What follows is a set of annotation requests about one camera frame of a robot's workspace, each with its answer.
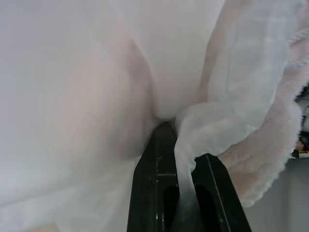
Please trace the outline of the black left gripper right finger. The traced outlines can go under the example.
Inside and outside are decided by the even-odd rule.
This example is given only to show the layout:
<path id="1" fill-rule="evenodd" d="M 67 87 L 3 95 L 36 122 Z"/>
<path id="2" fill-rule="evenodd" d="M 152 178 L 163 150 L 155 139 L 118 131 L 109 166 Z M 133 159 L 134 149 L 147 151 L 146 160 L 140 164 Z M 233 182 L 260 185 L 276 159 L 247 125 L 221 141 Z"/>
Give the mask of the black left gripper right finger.
<path id="1" fill-rule="evenodd" d="M 192 176 L 201 227 L 192 228 L 190 221 L 182 232 L 252 232 L 228 171 L 218 157 L 205 154 L 195 161 Z M 176 222 L 178 202 L 178 185 L 169 187 L 169 232 L 183 228 Z"/>

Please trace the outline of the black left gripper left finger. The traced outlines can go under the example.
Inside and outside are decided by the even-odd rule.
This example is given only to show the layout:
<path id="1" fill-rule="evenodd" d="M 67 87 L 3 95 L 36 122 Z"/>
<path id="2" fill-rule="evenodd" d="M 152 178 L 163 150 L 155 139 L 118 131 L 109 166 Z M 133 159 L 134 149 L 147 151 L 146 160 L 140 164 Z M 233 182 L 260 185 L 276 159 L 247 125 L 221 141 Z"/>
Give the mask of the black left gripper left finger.
<path id="1" fill-rule="evenodd" d="M 175 143 L 168 122 L 152 133 L 134 171 L 127 232 L 170 231 L 179 199 Z"/>

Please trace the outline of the pink fluffy towel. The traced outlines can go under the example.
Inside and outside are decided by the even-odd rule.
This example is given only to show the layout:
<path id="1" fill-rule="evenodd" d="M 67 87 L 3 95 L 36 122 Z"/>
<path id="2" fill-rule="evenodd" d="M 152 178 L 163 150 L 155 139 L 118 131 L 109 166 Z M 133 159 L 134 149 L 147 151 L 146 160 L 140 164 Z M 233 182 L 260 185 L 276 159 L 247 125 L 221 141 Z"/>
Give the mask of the pink fluffy towel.
<path id="1" fill-rule="evenodd" d="M 309 0 L 216 1 L 198 101 L 176 150 L 217 156 L 249 207 L 278 178 L 301 130 L 295 99 L 309 83 Z"/>

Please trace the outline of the white sheer drawstring bag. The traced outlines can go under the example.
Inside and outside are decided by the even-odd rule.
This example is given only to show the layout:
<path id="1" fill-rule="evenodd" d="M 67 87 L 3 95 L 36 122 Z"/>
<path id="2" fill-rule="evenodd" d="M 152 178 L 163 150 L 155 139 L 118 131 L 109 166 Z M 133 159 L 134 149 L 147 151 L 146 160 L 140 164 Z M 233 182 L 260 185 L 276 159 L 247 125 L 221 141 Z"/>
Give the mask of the white sheer drawstring bag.
<path id="1" fill-rule="evenodd" d="M 0 232 L 124 232 L 133 170 L 174 119 L 195 158 L 261 127 L 295 0 L 0 0 Z"/>

